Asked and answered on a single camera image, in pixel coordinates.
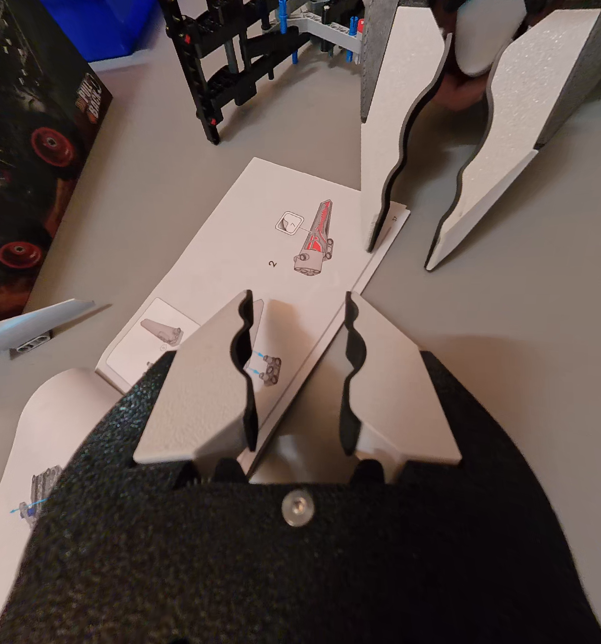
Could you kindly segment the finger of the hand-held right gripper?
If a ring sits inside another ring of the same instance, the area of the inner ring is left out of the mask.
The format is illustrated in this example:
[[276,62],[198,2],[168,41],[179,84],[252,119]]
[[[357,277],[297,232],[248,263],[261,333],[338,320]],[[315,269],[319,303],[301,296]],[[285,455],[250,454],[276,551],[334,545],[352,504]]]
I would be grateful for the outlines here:
[[538,153],[538,139],[600,9],[557,9],[508,45],[487,86],[489,124],[458,176],[455,201],[442,218],[425,263],[447,258]]
[[361,72],[361,230],[372,252],[414,121],[442,82],[454,19],[438,5],[366,5]]

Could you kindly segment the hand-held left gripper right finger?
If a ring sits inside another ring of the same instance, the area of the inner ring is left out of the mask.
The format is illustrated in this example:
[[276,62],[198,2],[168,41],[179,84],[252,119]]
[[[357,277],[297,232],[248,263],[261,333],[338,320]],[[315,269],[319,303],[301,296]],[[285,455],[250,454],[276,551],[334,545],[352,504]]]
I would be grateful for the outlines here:
[[381,464],[458,464],[462,456],[419,347],[360,294],[345,295],[340,444]]

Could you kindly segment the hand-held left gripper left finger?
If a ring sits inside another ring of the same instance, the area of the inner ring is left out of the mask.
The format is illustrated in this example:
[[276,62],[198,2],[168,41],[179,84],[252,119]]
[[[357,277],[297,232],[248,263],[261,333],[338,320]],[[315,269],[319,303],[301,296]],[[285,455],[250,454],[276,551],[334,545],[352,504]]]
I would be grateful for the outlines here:
[[255,451],[258,416],[245,370],[253,323],[253,293],[246,289],[176,351],[135,448],[136,463],[215,466]]

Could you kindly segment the white instruction booklet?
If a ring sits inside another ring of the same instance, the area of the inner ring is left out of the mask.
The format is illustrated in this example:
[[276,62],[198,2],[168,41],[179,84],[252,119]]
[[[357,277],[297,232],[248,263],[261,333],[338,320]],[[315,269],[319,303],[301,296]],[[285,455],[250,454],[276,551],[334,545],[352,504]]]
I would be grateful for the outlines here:
[[259,420],[253,472],[274,427],[409,217],[392,203],[374,253],[361,241],[360,192],[254,158],[173,268],[103,352],[95,370],[45,382],[23,408],[0,482],[0,541],[25,542],[42,504],[87,433],[163,354],[243,290],[254,299],[246,363]]

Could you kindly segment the white wedge-shaped toy panel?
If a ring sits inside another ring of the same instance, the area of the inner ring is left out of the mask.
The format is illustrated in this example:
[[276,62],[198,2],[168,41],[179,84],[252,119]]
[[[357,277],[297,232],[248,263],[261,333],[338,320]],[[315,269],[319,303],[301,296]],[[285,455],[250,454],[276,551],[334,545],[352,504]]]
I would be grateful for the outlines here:
[[79,318],[95,305],[94,301],[70,299],[39,310],[0,321],[0,353],[18,350],[55,327]]

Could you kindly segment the black printed toy box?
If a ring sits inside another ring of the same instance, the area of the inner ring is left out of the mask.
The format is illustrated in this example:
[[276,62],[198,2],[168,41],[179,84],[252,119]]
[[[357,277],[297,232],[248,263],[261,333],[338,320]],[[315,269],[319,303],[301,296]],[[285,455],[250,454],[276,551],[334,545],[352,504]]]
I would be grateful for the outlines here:
[[22,313],[111,101],[41,1],[0,1],[0,321]]

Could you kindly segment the blue plastic bin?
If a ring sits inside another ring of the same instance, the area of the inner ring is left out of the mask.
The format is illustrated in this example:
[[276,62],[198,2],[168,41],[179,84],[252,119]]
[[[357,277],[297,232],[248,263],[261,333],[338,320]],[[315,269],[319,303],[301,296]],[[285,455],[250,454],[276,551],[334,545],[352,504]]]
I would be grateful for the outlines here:
[[42,1],[88,62],[133,54],[157,1]]

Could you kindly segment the black toy brick model frame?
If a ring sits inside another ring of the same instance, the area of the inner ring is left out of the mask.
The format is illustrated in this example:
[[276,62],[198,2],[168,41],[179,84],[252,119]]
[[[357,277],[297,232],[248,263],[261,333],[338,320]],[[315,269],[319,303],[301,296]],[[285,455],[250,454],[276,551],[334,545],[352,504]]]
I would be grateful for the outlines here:
[[220,143],[222,109],[256,96],[257,82],[274,79],[284,60],[298,61],[308,43],[321,52],[361,57],[363,1],[207,1],[188,17],[178,1],[159,1],[167,36],[174,45],[207,140]]

